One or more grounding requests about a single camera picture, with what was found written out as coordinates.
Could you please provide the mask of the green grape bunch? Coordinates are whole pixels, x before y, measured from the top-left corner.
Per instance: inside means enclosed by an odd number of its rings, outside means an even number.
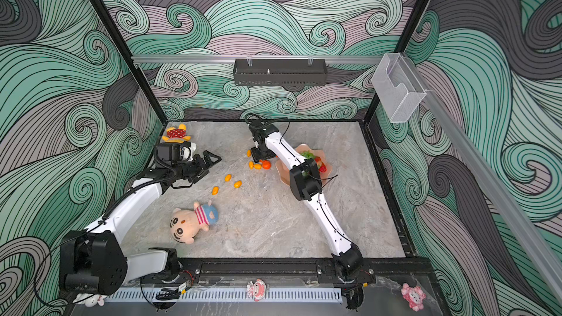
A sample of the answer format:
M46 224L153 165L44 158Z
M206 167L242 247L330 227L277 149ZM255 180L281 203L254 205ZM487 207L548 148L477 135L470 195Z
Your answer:
M301 155L306 159L315 159L316 156L312 152L302 152Z

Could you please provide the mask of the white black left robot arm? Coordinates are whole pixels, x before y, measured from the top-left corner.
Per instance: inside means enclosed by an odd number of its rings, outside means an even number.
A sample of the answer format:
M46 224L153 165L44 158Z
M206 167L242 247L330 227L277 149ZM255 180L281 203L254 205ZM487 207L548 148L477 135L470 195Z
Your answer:
M212 152L196 153L196 145L159 143L155 165L141 172L133 188L116 199L103 215L82 231L71 231L60 247L59 287L78 294L109 296L124 283L155 275L166 282L180 274L177 252L151 248L126 256L121 243L139 217L176 181L193 185L221 161Z

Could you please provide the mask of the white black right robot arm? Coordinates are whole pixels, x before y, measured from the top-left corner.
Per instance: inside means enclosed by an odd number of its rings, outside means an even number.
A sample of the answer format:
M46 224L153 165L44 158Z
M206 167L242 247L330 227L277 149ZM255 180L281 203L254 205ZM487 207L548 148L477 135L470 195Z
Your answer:
M359 247L351 241L333 215L323 193L323 180L314 159L297 152L275 126L256 114L247 114L244 121L252 133L255 146L250 149L254 162L278 158L288 168L289 187L295 199L313 213L332 252L336 275L343 282L353 282L363 264Z

